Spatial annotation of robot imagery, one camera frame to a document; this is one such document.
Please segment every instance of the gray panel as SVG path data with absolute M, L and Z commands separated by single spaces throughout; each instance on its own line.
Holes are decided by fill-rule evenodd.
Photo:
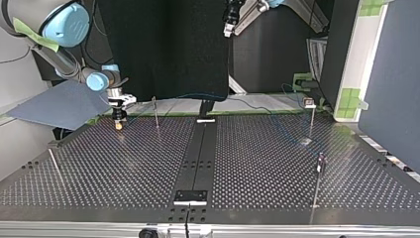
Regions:
M 328 101 L 336 105 L 350 40 L 360 0 L 336 0 L 331 20 L 328 46 L 321 75 L 321 87 Z
M 420 7 L 418 0 L 389 4 L 374 61 L 360 128 L 420 172 Z
M 94 92 L 85 84 L 68 80 L 7 112 L 11 117 L 76 130 L 110 107 L 106 92 Z
M 59 171 L 44 156 L 3 181 L 0 219 L 167 222 L 193 129 L 193 118 L 158 129 L 141 118 L 117 132 L 102 119 L 55 152 Z
M 199 208 L 205 222 L 420 225 L 420 183 L 330 116 L 317 115 L 312 131 L 308 120 L 218 117 L 217 138 L 207 142 L 216 145 L 214 173 L 201 170 L 195 187 L 211 192 L 211 203 Z M 204 146 L 207 164 L 202 158 L 212 152 Z M 312 209 L 319 153 L 327 170 Z

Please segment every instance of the metal bracket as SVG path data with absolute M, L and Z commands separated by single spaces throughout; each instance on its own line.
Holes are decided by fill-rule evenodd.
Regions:
M 364 110 L 364 111 L 367 111 L 368 110 L 368 103 L 365 102 L 365 101 L 360 101 L 359 102 L 359 108 Z
M 207 205 L 206 190 L 179 190 L 176 192 L 174 205 L 191 205 L 204 206 Z
M 313 13 L 312 6 L 315 0 L 284 0 L 280 5 L 291 8 L 306 24 L 311 23 L 311 28 L 320 33 L 328 26 L 329 21 L 324 13 L 315 3 Z M 261 3 L 259 0 L 248 0 L 241 9 L 241 19 L 234 29 L 236 36 L 239 36 L 247 26 L 249 26 L 262 13 L 260 11 Z
M 247 95 L 246 90 L 231 75 L 229 75 L 229 87 L 238 95 Z

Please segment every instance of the green tape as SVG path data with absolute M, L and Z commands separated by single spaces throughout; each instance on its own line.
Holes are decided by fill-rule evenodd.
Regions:
M 361 17 L 379 16 L 383 6 L 383 0 L 362 0 Z
M 34 32 L 28 25 L 17 18 L 13 18 L 13 26 L 17 33 L 22 33 L 36 42 L 38 45 L 41 45 L 46 48 L 50 48 L 54 52 L 58 52 L 59 45 L 56 41 L 44 38 Z
M 361 102 L 360 94 L 361 90 L 358 88 L 343 88 L 336 117 L 355 118 Z
M 293 75 L 293 90 L 296 90 L 296 91 L 311 91 L 310 88 L 302 88 L 301 86 L 296 85 L 297 80 L 312 81 L 312 73 L 310 73 L 310 72 L 295 73 Z
M 92 118 L 92 119 L 89 119 L 89 120 L 86 122 L 86 124 L 87 124 L 87 125 L 89 125 L 89 126 L 94 126 L 94 125 L 96 125 L 96 124 L 98 123 L 98 121 L 99 121 L 100 119 L 101 119 L 101 118 L 100 118 L 99 116 L 94 117 L 94 118 Z

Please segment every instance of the cable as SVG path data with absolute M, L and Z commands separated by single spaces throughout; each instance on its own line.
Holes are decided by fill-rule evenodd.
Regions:
M 110 62 L 111 60 L 113 60 L 114 58 L 110 58 L 110 59 L 107 59 L 107 60 L 105 60 L 105 61 L 103 61 L 103 62 L 100 62 L 100 61 L 98 61 L 98 60 L 96 60 L 96 59 L 94 59 L 93 58 L 93 56 L 89 53 L 89 51 L 87 50 L 87 48 L 88 48 L 88 45 L 89 45 L 89 40 L 90 40 L 90 35 L 92 34 L 92 29 L 93 29 L 93 26 L 95 25 L 95 20 L 93 20 L 94 18 L 95 18 L 95 16 L 96 16 L 96 9 L 97 9 L 97 7 L 98 7 L 98 1 L 97 0 L 94 0 L 93 1 L 93 4 L 92 4 L 92 16 L 91 16 L 91 18 L 92 18 L 92 22 L 93 22 L 93 24 L 90 24 L 90 26 L 89 26 L 89 30 L 88 30 L 88 32 L 87 32 L 87 37 L 86 37 L 86 40 L 85 40 L 85 42 L 84 42 L 84 46 L 83 46 L 83 44 L 81 45 L 81 47 L 82 47 L 82 51 L 83 52 L 85 52 L 86 53 L 86 56 L 91 60 L 91 61 L 93 61 L 94 63 L 96 63 L 96 64 L 98 64 L 98 65 L 103 65 L 103 64 L 106 64 L 106 63 L 108 63 L 108 62 Z
M 12 119 L 12 120 L 10 120 L 10 121 L 7 121 L 7 122 L 5 122 L 5 123 L 3 123 L 3 124 L 0 124 L 0 127 L 5 126 L 5 125 L 7 125 L 7 124 L 9 124 L 9 123 L 11 123 L 11 122 L 14 122 L 14 121 L 16 121 L 16 120 L 18 120 L 18 119 L 17 119 L 17 118 L 14 118 L 14 119 Z
M 288 86 L 288 87 L 290 87 L 291 89 L 293 89 L 293 86 L 292 86 L 292 85 L 290 85 L 290 84 L 287 84 L 287 83 L 282 83 L 282 84 L 281 84 L 281 89 L 283 90 L 284 94 L 285 94 L 288 98 L 290 98 L 291 100 L 293 100 L 293 101 L 297 102 L 297 104 L 299 104 L 299 107 L 300 107 L 300 108 L 305 109 L 305 108 L 304 108 L 304 107 L 300 104 L 299 94 L 298 94 L 296 91 L 294 91 L 294 94 L 296 95 L 296 98 L 297 98 L 297 100 L 294 100 L 293 98 L 291 98 L 291 97 L 288 95 L 288 93 L 286 93 L 286 90 L 284 89 L 284 86 Z
M 106 33 L 102 32 L 102 30 L 98 27 L 98 24 L 96 23 L 96 16 L 93 16 L 93 24 L 95 25 L 96 30 L 104 37 L 108 37 L 108 35 L 106 35 Z
M 16 58 L 16 59 L 10 59 L 10 60 L 5 60 L 5 61 L 0 61 L 0 64 L 1 63 L 8 63 L 8 62 L 14 62 L 14 61 L 21 60 L 21 59 L 27 57 L 30 51 L 31 51 L 31 48 L 28 48 L 27 52 L 23 56 L 21 56 L 19 58 Z

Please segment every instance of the vertical rod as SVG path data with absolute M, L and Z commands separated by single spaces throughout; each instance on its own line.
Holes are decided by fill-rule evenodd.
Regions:
M 314 126 L 314 119 L 315 119 L 315 109 L 316 109 L 316 108 L 313 108 L 313 109 L 312 109 L 312 118 L 311 118 L 311 129 L 312 129 L 312 127 Z
M 49 149 L 50 156 L 52 158 L 53 166 L 59 171 L 58 164 L 56 163 L 55 156 L 53 154 L 53 150 Z
M 152 102 L 154 104 L 155 119 L 157 121 L 157 128 L 158 128 L 158 105 L 157 105 L 157 98 L 155 96 L 152 98 Z

